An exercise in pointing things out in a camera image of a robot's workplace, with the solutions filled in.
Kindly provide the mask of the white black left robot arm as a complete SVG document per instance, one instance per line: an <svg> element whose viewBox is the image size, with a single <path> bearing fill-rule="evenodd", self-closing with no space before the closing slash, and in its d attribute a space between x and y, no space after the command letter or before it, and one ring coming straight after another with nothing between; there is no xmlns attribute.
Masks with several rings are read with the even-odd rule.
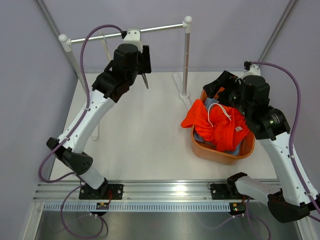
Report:
<svg viewBox="0 0 320 240"><path fill-rule="evenodd" d="M150 47L142 50L123 43L113 53L113 60L100 73L89 92L88 102L71 125L58 138L49 138L46 145L55 157L85 182L80 188L84 199L106 199L108 180L93 166L93 158L84 152L87 141L103 116L129 91L138 75L151 73Z"/></svg>

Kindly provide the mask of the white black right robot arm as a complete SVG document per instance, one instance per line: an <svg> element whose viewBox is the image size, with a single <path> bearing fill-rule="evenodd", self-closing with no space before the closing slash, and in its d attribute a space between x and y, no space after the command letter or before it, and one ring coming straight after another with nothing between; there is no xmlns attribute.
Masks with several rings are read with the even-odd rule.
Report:
<svg viewBox="0 0 320 240"><path fill-rule="evenodd" d="M295 156L290 144L293 130L285 115L269 105L270 85L259 75L238 77L224 71L216 80L203 86L207 97L237 109L246 126L268 154L280 187L271 187L240 172L230 176L226 192L233 199L251 197L268 207L281 223L301 220L320 206L320 194Z"/></svg>

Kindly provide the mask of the white plastic hanger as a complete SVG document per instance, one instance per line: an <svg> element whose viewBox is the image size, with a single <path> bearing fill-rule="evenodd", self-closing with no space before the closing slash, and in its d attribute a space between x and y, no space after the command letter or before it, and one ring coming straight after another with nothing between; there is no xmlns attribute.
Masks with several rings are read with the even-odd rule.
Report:
<svg viewBox="0 0 320 240"><path fill-rule="evenodd" d="M111 58L111 55L110 55L110 52L109 52L109 49L108 49L107 40L106 40L106 38L105 38L105 36L104 36L104 34L102 33L101 30L99 30L99 34L102 37L101 42L102 42L102 45L103 45L104 52L105 52L105 54L107 56L108 61L110 62L112 60L112 58Z"/></svg>

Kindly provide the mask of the grey hanger with metal hook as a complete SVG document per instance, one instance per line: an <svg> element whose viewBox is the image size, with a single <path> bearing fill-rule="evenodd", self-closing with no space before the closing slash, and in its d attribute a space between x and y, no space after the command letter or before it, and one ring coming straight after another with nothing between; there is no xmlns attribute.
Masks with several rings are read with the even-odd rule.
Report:
<svg viewBox="0 0 320 240"><path fill-rule="evenodd" d="M144 84L145 84L145 87L146 87L146 89L148 90L148 89L149 89L149 84L148 84L147 76L146 76L145 73L142 73L141 76L142 76L143 82L144 82Z"/></svg>

